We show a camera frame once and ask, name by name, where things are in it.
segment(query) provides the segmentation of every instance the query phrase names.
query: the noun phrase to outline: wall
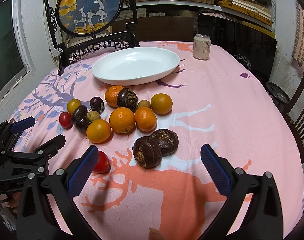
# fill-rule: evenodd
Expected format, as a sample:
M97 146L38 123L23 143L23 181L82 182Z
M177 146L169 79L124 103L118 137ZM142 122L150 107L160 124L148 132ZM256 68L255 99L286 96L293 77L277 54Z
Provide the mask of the wall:
M43 0L20 0L22 30L31 71L0 102L0 123L8 120L23 99L56 67L49 52Z
M296 33L296 5L295 0L275 0L275 3L275 34L278 45L270 81L280 86L292 98L303 76L303 67L299 67L292 57ZM304 92L290 113L293 120L299 116L303 104Z

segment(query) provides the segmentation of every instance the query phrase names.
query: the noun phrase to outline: blue gripper pad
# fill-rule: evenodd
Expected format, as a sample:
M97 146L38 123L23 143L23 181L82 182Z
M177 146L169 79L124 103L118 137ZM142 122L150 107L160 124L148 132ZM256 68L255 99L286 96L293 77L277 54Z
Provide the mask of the blue gripper pad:
M221 165L219 157L209 144L205 144L201 148L201 161L210 174L219 193L229 197L232 192L231 178Z
M34 124L35 124L35 119L33 117L29 117L29 118L26 118L19 122L14 123L11 126L10 132L17 134L17 133L24 131L25 129L28 129L28 128L34 126Z
M98 160L98 148L94 145L91 145L84 153L84 155L80 158L79 165L68 180L67 192L70 198L80 195Z

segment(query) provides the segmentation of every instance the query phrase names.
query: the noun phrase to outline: curtain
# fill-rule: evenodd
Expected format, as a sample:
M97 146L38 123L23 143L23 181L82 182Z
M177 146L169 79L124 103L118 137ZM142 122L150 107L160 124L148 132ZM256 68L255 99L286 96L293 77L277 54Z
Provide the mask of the curtain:
M298 1L296 1L296 36L292 56L304 67L304 11Z

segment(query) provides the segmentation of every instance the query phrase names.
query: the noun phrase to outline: cherry stem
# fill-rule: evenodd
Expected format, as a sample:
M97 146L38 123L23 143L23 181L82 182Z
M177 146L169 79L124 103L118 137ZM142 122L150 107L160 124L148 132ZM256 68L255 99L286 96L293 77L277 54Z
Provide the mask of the cherry stem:
M102 114L102 111L103 111L103 107L104 107L104 104L101 104L101 109L100 109L100 113L99 113L99 118L101 118L101 114Z

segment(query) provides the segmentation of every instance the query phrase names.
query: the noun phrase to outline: round framed painting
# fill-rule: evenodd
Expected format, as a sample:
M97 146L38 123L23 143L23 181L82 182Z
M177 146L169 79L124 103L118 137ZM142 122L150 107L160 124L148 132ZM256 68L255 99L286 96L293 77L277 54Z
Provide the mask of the round framed painting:
M108 28L122 6L123 0L58 0L56 19L70 35L93 35Z

